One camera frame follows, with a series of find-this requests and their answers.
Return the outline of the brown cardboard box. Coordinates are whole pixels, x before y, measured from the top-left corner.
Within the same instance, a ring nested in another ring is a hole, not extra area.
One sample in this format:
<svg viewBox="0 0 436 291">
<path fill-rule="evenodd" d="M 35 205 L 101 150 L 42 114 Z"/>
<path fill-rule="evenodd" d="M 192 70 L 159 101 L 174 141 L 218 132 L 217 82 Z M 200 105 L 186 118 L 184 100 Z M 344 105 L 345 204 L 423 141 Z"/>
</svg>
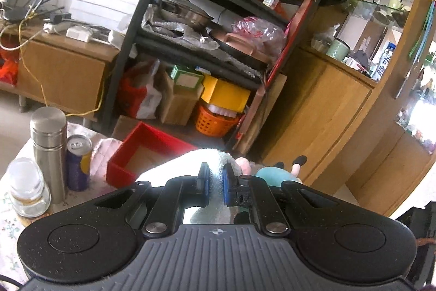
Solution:
<svg viewBox="0 0 436 291">
<path fill-rule="evenodd" d="M 177 86 L 167 72 L 161 72 L 158 90 L 162 94 L 158 105 L 159 121 L 167 125 L 185 126 L 189 122 L 204 87 L 201 83 L 196 89 Z"/>
</svg>

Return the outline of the white power adapter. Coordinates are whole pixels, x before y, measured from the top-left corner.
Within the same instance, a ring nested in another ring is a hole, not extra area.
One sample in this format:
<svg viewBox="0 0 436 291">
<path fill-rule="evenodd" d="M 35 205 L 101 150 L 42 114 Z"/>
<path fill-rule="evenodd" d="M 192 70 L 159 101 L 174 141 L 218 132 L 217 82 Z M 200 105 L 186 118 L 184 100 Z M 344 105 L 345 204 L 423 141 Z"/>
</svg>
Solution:
<svg viewBox="0 0 436 291">
<path fill-rule="evenodd" d="M 66 37 L 83 43 L 88 43 L 92 39 L 92 31 L 85 26 L 75 25 L 67 29 Z"/>
</svg>

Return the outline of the green white box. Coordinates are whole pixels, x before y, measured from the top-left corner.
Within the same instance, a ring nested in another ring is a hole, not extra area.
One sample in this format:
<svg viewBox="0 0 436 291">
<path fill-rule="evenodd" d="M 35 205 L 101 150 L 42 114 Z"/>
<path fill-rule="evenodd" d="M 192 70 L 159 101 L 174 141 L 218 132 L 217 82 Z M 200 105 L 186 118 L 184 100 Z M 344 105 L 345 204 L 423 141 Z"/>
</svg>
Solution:
<svg viewBox="0 0 436 291">
<path fill-rule="evenodd" d="M 169 76 L 173 80 L 174 85 L 184 87 L 186 89 L 196 89 L 204 78 L 201 72 L 196 72 L 189 67 L 173 65 L 169 71 Z"/>
</svg>

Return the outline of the black wifi router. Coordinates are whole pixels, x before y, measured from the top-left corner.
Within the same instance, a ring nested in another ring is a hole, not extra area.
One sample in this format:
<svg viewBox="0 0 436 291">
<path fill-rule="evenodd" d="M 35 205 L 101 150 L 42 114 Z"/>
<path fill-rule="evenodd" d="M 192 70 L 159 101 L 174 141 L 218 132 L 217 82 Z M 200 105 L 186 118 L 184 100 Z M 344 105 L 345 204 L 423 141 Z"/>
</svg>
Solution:
<svg viewBox="0 0 436 291">
<path fill-rule="evenodd" d="M 28 0 L 24 6 L 6 6 L 2 9 L 1 20 L 11 24 L 18 24 L 21 21 L 40 18 L 50 13 L 61 11 L 64 7 L 50 7 L 50 2 L 54 0 Z"/>
</svg>

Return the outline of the blue yellow drink can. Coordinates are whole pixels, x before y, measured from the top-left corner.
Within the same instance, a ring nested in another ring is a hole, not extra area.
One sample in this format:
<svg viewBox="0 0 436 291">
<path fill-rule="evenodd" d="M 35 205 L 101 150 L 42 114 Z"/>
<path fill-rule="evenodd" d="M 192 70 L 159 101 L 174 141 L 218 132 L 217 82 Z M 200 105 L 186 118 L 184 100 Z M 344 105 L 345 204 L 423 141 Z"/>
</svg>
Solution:
<svg viewBox="0 0 436 291">
<path fill-rule="evenodd" d="M 90 180 L 93 145 L 88 137 L 73 134 L 66 144 L 67 187 L 71 191 L 85 191 Z"/>
</svg>

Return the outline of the floral tablecloth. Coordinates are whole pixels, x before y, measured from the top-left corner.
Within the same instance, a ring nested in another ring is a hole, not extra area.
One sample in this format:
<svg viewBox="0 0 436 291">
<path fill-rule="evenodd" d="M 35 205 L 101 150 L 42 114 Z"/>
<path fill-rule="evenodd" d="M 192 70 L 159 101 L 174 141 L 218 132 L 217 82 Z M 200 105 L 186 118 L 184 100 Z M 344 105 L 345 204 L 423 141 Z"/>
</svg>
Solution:
<svg viewBox="0 0 436 291">
<path fill-rule="evenodd" d="M 6 176 L 1 178 L 1 274 L 20 284 L 28 280 L 17 253 L 17 241 L 24 228 L 42 217 L 114 190 L 106 182 L 107 164 L 121 141 L 70 123 L 67 125 L 67 135 L 74 134 L 88 137 L 93 145 L 89 187 L 85 191 L 67 191 L 64 200 L 55 204 L 35 163 L 31 139 L 16 155 Z"/>
</svg>

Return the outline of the stainless steel thermos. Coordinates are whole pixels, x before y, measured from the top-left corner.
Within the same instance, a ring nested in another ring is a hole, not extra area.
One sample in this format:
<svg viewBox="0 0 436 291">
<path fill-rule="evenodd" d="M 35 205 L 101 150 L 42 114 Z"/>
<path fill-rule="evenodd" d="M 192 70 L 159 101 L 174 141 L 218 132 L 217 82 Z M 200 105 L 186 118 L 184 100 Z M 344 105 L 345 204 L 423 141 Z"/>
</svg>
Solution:
<svg viewBox="0 0 436 291">
<path fill-rule="evenodd" d="M 55 107 L 41 107 L 32 113 L 29 129 L 35 161 L 52 201 L 62 203 L 66 197 L 66 115 Z"/>
</svg>

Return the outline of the red cardboard box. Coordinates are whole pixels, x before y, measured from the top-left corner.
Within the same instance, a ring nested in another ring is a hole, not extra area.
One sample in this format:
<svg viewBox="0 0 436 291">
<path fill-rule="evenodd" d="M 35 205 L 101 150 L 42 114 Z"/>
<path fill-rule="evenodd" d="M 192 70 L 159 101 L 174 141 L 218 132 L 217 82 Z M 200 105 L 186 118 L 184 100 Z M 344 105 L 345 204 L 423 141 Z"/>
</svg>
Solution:
<svg viewBox="0 0 436 291">
<path fill-rule="evenodd" d="M 109 159 L 106 181 L 115 188 L 126 187 L 142 173 L 193 150 L 190 143 L 139 122 Z"/>
</svg>

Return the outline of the light green mug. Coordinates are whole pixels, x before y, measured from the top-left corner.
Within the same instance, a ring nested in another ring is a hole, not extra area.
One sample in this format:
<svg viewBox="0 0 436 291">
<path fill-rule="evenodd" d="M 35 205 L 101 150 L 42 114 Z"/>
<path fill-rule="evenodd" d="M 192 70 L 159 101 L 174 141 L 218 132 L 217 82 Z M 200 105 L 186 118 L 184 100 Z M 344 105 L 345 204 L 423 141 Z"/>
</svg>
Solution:
<svg viewBox="0 0 436 291">
<path fill-rule="evenodd" d="M 350 47 L 341 39 L 335 38 L 327 50 L 327 55 L 342 62 L 350 53 Z"/>
</svg>

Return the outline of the wooden display cabinet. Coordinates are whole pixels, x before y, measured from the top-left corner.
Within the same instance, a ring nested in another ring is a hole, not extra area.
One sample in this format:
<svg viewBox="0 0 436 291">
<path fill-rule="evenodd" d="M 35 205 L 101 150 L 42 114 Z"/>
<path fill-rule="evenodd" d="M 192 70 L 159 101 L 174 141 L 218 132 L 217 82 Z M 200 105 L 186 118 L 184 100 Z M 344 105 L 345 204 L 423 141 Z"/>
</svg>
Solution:
<svg viewBox="0 0 436 291">
<path fill-rule="evenodd" d="M 431 0 L 413 0 L 384 76 L 373 81 L 309 47 L 310 36 L 344 22 L 337 6 L 304 0 L 290 23 L 285 83 L 251 147 L 249 160 L 289 166 L 307 158 L 301 180 L 328 194 L 348 188 L 361 207 L 391 215 L 423 180 L 435 155 L 395 122 L 420 64 L 409 52 L 420 40 Z"/>
</svg>

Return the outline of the steel pot with lid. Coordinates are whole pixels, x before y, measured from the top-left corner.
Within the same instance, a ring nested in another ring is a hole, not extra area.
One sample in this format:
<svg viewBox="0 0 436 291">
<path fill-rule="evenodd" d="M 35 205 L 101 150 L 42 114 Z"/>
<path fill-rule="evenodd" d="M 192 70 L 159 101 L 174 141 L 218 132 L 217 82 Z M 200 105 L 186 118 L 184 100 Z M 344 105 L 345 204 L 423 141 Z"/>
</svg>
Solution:
<svg viewBox="0 0 436 291">
<path fill-rule="evenodd" d="M 214 19 L 191 0 L 152 0 L 160 19 L 181 23 L 197 31 L 203 31 Z"/>
</svg>

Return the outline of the glass jar white lid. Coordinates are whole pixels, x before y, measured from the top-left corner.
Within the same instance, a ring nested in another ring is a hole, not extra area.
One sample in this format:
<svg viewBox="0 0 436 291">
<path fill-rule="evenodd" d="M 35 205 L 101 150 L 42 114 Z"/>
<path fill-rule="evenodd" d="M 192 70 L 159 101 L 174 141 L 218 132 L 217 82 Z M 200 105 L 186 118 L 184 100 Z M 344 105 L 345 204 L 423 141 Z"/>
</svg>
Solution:
<svg viewBox="0 0 436 291">
<path fill-rule="evenodd" d="M 50 189 L 36 162 L 29 158 L 14 159 L 5 178 L 10 201 L 19 216 L 34 219 L 48 211 L 52 200 Z"/>
</svg>

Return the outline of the clear red plastic bag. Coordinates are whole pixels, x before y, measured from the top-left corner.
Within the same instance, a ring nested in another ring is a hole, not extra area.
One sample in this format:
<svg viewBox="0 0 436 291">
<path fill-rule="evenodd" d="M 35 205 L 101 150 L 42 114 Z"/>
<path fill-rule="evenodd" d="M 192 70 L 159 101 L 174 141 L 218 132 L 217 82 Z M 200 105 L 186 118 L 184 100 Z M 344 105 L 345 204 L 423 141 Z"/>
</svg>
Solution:
<svg viewBox="0 0 436 291">
<path fill-rule="evenodd" d="M 267 55 L 273 63 L 276 63 L 286 43 L 284 30 L 279 26 L 249 16 L 231 25 L 232 33 L 242 36 L 256 46 L 258 51 Z"/>
</svg>

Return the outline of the pink pan with lid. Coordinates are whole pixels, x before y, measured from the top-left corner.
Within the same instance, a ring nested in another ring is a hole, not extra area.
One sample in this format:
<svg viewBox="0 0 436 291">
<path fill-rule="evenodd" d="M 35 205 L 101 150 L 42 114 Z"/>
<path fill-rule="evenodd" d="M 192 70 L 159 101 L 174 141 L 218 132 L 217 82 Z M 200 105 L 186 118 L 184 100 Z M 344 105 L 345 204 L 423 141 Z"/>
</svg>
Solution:
<svg viewBox="0 0 436 291">
<path fill-rule="evenodd" d="M 272 64 L 271 57 L 258 50 L 256 45 L 250 42 L 248 39 L 241 35 L 237 35 L 232 32 L 224 33 L 221 30 L 213 29 L 209 35 L 217 42 L 224 51 L 229 52 L 230 48 L 233 51 L 238 51 L 244 54 L 244 56 L 250 56 L 256 61 L 263 62 L 266 66 Z"/>
</svg>

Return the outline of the orange plastic basket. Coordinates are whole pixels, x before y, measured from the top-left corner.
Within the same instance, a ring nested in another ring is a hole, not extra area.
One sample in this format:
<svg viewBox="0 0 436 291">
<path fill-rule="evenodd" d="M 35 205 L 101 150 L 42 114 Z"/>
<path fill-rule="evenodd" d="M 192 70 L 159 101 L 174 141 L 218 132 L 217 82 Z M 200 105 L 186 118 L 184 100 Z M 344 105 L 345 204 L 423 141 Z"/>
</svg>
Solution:
<svg viewBox="0 0 436 291">
<path fill-rule="evenodd" d="M 208 137 L 222 138 L 239 122 L 240 118 L 229 118 L 210 112 L 203 104 L 198 104 L 194 115 L 194 125 L 199 133 Z"/>
</svg>

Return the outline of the red white plastic bag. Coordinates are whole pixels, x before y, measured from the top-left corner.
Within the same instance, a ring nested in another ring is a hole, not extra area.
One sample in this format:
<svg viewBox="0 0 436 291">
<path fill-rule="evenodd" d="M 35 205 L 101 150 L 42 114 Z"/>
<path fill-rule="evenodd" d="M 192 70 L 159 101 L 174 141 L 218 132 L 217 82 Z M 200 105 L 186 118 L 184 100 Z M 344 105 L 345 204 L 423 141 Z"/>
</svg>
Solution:
<svg viewBox="0 0 436 291">
<path fill-rule="evenodd" d="M 138 120 L 154 120 L 162 93 L 155 87 L 160 61 L 141 61 L 122 76 L 116 101 L 121 114 Z"/>
</svg>

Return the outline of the yellow cardboard box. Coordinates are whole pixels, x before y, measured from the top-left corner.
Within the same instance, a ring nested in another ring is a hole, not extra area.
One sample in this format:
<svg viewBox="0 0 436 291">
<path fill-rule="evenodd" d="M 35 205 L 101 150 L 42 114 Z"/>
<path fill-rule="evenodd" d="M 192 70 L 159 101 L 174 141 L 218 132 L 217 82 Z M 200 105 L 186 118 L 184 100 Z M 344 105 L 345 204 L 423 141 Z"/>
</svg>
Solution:
<svg viewBox="0 0 436 291">
<path fill-rule="evenodd" d="M 250 97 L 249 90 L 209 74 L 204 75 L 202 85 L 204 102 L 236 113 L 243 112 Z"/>
</svg>

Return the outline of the wooden TV cabinet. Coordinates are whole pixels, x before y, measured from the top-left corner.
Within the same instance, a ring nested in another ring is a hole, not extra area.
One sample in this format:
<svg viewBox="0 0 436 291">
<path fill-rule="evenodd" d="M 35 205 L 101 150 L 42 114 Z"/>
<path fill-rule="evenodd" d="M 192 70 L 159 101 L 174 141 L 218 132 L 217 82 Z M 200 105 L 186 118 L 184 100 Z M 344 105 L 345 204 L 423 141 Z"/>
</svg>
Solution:
<svg viewBox="0 0 436 291">
<path fill-rule="evenodd" d="M 17 83 L 2 82 L 1 91 L 98 121 L 96 109 L 103 102 L 119 50 L 47 34 L 36 22 L 23 26 L 22 39 L 28 38 L 32 40 L 23 47 Z"/>
</svg>

